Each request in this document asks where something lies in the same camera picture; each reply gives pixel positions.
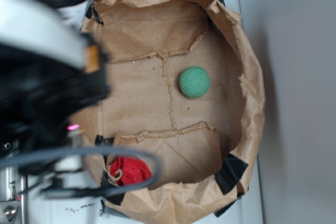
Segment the metal screw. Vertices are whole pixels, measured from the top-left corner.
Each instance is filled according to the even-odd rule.
[[[5,215],[6,219],[10,222],[14,219],[14,217],[16,215],[16,209],[12,206],[8,206],[4,210],[4,215]]]
[[[11,146],[12,146],[12,145],[11,145],[10,143],[4,144],[4,147],[5,147],[5,149],[7,149],[7,150],[10,149]]]

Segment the green ball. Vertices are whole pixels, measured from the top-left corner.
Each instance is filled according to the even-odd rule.
[[[200,67],[189,67],[185,69],[179,78],[180,90],[188,98],[203,96],[210,87],[208,73]]]

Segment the paper bag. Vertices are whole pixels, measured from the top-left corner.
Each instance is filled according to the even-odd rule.
[[[181,157],[163,167],[153,188],[107,205],[145,223],[222,214],[248,190],[264,126],[262,72],[240,15],[220,0],[93,0],[81,31],[111,55],[111,95],[74,117],[89,141],[115,137],[116,145]],[[178,77],[190,66],[212,81],[197,99],[179,90]],[[99,160],[87,158],[88,170],[106,172]],[[93,176],[98,185],[100,174]]]

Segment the red tissue paper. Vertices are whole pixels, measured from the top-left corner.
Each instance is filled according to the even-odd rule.
[[[132,185],[149,179],[152,174],[146,163],[135,157],[119,156],[110,166],[110,174],[115,177],[118,169],[122,170],[118,185]]]

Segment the black cable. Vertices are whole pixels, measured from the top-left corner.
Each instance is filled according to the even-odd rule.
[[[102,154],[102,155],[123,155],[123,156],[142,156],[144,158],[149,158],[154,163],[154,173],[150,179],[145,180],[144,182],[133,184],[130,186],[121,186],[121,187],[113,187],[113,188],[95,188],[95,189],[77,189],[77,188],[47,188],[43,190],[45,196],[49,198],[76,198],[76,197],[84,197],[84,196],[104,196],[109,197],[113,195],[124,194],[128,191],[138,190],[143,187],[148,187],[154,184],[160,177],[160,161],[155,156],[130,150],[126,148],[118,148],[118,147],[106,147],[106,146],[98,146],[98,147],[80,147],[80,148],[53,148],[53,149],[45,149],[40,151],[34,151],[30,153],[18,154],[14,157],[2,159],[0,160],[0,169],[9,167],[9,166],[28,166],[32,164],[36,164],[41,161],[54,161],[67,156],[85,156],[92,154]]]

